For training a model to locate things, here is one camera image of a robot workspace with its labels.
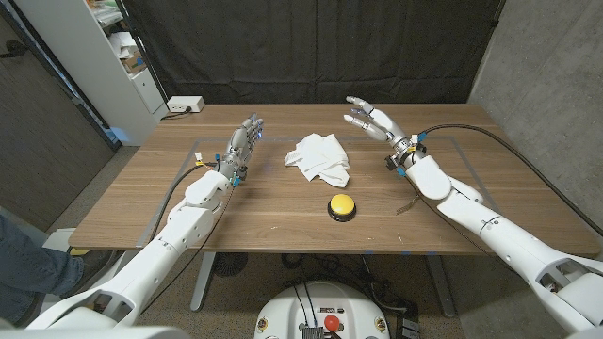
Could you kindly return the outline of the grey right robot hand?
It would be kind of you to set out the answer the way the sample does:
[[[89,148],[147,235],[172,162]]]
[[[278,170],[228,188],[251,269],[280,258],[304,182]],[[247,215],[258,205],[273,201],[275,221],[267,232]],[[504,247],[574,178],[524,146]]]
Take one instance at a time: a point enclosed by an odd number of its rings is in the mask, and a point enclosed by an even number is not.
[[[386,113],[358,97],[347,96],[346,101],[356,105],[351,112],[358,117],[347,114],[345,122],[362,129],[373,139],[387,142],[395,151],[385,158],[389,170],[408,169],[426,156],[426,149],[418,142],[418,137],[408,137]]]

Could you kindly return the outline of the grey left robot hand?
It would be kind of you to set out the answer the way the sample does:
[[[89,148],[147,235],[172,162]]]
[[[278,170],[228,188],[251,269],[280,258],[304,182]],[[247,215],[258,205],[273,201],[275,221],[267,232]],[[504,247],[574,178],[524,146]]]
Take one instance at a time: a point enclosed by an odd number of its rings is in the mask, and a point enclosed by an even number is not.
[[[262,137],[264,122],[252,113],[232,134],[224,155],[215,171],[224,175],[232,186],[238,186],[247,176],[247,164],[256,142]]]

